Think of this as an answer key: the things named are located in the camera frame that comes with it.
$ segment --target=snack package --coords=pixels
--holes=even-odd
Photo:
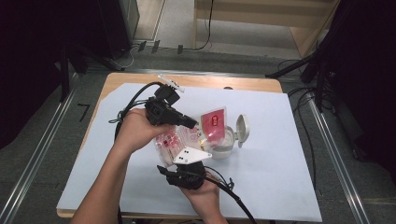
[[[222,144],[225,137],[226,108],[193,117],[198,121],[193,129],[176,126],[153,139],[160,160],[168,167],[185,147],[210,151]]]

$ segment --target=wooden table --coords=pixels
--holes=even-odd
[[[91,128],[93,119],[95,118],[99,102],[108,96],[109,93],[114,91],[117,87],[123,83],[150,83],[152,81],[161,81],[158,78],[159,74],[128,74],[128,73],[112,73],[108,75],[102,92],[99,96],[98,104],[93,112],[90,126],[85,134],[81,147],[84,146],[85,140]],[[192,87],[208,87],[208,88],[220,88],[231,87],[235,90],[249,90],[249,91],[270,91],[270,92],[282,92],[280,83],[275,79],[268,78],[243,78],[243,77],[216,77],[209,75],[172,75],[164,74],[165,77],[174,80],[180,86],[192,86]],[[72,217],[75,211],[58,209],[57,213],[60,217]],[[153,214],[152,217],[138,217],[138,218],[173,218],[173,217],[158,217]],[[248,220],[230,220],[230,223],[250,223]],[[258,221],[258,223],[267,223],[267,221]]]
[[[194,34],[198,19],[209,19],[211,0],[194,0]],[[319,36],[328,29],[340,0],[215,0],[214,21],[288,26],[302,57],[308,55]]]

